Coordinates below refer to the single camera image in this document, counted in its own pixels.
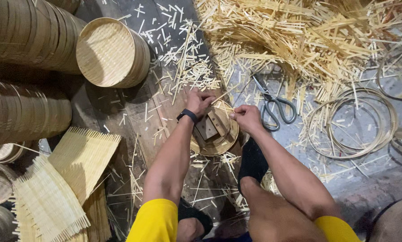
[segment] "black watch strap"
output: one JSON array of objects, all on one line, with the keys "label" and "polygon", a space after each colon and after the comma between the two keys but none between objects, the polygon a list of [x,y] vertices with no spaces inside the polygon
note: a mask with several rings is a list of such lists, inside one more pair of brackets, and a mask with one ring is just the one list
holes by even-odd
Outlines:
[{"label": "black watch strap", "polygon": [[186,108],[183,109],[183,111],[179,114],[179,116],[177,116],[177,120],[179,121],[180,118],[182,118],[184,115],[188,115],[192,119],[194,124],[197,124],[199,121],[195,113],[191,112],[190,110],[187,110]]}]

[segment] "man's arm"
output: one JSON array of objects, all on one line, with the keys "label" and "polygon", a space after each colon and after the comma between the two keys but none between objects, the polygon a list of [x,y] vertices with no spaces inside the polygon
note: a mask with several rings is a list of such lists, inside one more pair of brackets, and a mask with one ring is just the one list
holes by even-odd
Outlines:
[{"label": "man's arm", "polygon": [[[206,108],[215,100],[213,93],[201,92],[198,88],[190,91],[187,98],[186,109],[198,118],[204,115]],[[153,199],[168,199],[179,206],[183,179],[189,168],[193,128],[192,119],[183,116],[156,154],[144,180],[143,204]]]},{"label": "man's arm", "polygon": [[242,105],[231,118],[246,131],[262,150],[283,197],[311,220],[321,216],[341,218],[331,194],[305,165],[281,146],[262,126],[256,106]]}]

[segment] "scissors blade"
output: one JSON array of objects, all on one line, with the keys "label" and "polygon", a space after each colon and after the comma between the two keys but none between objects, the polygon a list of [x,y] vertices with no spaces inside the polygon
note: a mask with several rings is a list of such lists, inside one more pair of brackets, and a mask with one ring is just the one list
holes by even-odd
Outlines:
[{"label": "scissors blade", "polygon": [[270,94],[270,92],[268,91],[267,85],[265,84],[265,82],[261,79],[258,78],[258,76],[256,74],[254,74],[252,72],[252,77],[255,80],[256,85],[258,86],[258,89],[263,92],[264,96],[265,93]]}]

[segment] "gray scissors handle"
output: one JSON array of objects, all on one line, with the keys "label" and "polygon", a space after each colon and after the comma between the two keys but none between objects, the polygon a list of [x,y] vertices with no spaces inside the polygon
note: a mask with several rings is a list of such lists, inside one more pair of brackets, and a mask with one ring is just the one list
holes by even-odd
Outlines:
[{"label": "gray scissors handle", "polygon": [[[295,107],[295,105],[292,102],[290,102],[289,100],[287,100],[287,99],[284,99],[284,98],[281,98],[281,97],[276,97],[276,98],[272,97],[272,100],[266,100],[264,102],[263,107],[261,108],[261,119],[262,119],[263,126],[264,126],[265,129],[267,129],[267,130],[269,130],[271,132],[275,132],[275,131],[278,131],[280,129],[279,120],[276,118],[276,116],[273,114],[273,112],[268,107],[270,102],[275,102],[276,103],[277,107],[279,108],[280,116],[282,117],[283,121],[286,124],[292,124],[295,121],[295,119],[296,119],[296,107]],[[286,105],[289,105],[290,108],[292,109],[292,117],[289,120],[286,119],[286,116],[285,116],[285,114],[283,112],[283,107],[281,105],[281,102],[286,104]],[[271,116],[271,118],[277,124],[276,127],[270,128],[265,124],[265,122],[264,122],[265,111],[267,111],[267,113]]]}]

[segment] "black sock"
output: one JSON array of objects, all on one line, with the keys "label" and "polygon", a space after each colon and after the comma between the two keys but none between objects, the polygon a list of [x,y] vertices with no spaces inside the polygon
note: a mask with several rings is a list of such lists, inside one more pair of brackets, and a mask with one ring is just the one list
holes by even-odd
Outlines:
[{"label": "black sock", "polygon": [[211,220],[211,218],[202,211],[199,211],[198,209],[191,207],[189,203],[183,198],[180,198],[177,214],[178,214],[178,221],[185,218],[194,217],[201,222],[201,224],[204,227],[204,234],[201,235],[201,239],[204,238],[208,233],[210,233],[210,230],[213,228],[213,221]]},{"label": "black sock", "polygon": [[261,183],[262,177],[268,170],[268,163],[261,148],[252,137],[243,146],[240,171],[238,172],[238,190],[241,192],[240,181],[243,177],[253,177]]}]

